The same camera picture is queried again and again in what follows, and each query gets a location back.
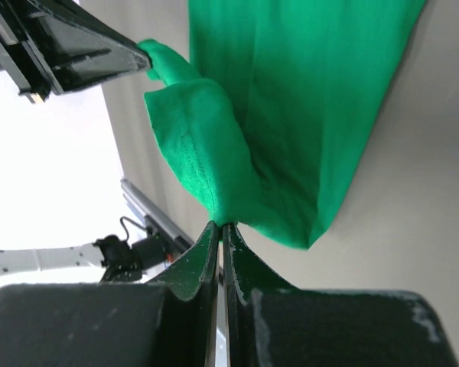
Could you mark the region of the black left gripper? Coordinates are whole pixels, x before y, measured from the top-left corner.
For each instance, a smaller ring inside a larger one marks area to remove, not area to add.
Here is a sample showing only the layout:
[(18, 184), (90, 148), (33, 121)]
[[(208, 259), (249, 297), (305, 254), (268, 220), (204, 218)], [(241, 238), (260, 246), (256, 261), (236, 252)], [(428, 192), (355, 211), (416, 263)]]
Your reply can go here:
[(151, 67), (134, 41), (74, 1), (0, 1), (0, 72), (33, 104)]

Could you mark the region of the green t shirt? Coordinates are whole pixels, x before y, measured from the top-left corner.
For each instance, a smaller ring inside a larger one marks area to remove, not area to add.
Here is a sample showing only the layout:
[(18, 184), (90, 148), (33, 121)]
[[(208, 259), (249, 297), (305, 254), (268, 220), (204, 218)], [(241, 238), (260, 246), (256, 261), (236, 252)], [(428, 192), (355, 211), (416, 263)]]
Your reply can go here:
[(147, 39), (160, 152), (223, 226), (310, 248), (347, 195), (421, 1), (191, 1), (190, 55)]

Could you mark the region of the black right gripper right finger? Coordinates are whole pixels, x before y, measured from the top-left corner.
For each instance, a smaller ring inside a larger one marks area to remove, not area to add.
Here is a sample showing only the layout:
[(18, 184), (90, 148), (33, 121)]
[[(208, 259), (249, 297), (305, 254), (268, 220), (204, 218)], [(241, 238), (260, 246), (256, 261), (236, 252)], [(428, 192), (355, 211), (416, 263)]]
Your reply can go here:
[(422, 296), (394, 290), (302, 290), (223, 227), (231, 366), (456, 366)]

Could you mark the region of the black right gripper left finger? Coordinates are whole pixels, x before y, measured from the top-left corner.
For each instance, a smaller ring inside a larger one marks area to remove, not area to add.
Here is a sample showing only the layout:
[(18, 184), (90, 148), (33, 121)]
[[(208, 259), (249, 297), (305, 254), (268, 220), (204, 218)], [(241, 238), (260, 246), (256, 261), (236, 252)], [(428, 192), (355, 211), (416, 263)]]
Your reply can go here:
[(0, 288), (0, 366), (212, 366), (219, 229), (146, 283)]

